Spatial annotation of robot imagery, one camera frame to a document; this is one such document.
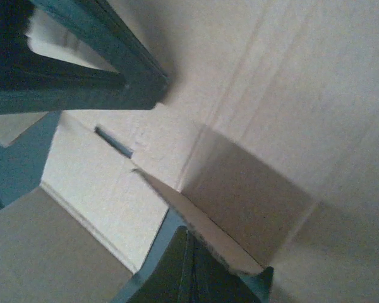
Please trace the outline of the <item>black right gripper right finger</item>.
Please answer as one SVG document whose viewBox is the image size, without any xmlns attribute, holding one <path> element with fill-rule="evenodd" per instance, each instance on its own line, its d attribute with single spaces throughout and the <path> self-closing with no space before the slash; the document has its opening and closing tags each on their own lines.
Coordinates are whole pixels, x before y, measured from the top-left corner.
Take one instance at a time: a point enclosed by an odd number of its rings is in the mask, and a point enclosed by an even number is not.
<svg viewBox="0 0 379 303">
<path fill-rule="evenodd" d="M 166 217 L 142 268 L 113 302 L 268 302 L 274 269 L 230 273 L 186 228 Z"/>
</svg>

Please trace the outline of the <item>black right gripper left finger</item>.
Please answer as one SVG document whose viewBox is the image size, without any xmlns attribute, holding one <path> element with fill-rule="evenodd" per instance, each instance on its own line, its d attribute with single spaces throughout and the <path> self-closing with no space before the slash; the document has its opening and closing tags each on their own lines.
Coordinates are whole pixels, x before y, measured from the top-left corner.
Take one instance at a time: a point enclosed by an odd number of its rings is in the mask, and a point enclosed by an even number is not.
<svg viewBox="0 0 379 303">
<path fill-rule="evenodd" d="M 30 50 L 36 8 L 114 66 L 87 68 Z M 0 1 L 0 115 L 60 110 L 150 110 L 168 78 L 107 1 Z"/>
</svg>

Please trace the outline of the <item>brown cardboard box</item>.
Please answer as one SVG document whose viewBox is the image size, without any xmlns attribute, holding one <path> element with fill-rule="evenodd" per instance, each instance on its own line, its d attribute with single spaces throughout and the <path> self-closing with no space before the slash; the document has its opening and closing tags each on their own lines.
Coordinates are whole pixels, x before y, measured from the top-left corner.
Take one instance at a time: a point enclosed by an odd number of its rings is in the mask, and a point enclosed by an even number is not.
<svg viewBox="0 0 379 303">
<path fill-rule="evenodd" d="M 179 217 L 272 302 L 379 302 L 379 1 L 107 1 L 168 78 L 150 110 L 0 115 L 0 302 L 110 302 Z M 34 53 L 114 66 L 35 9 Z"/>
</svg>

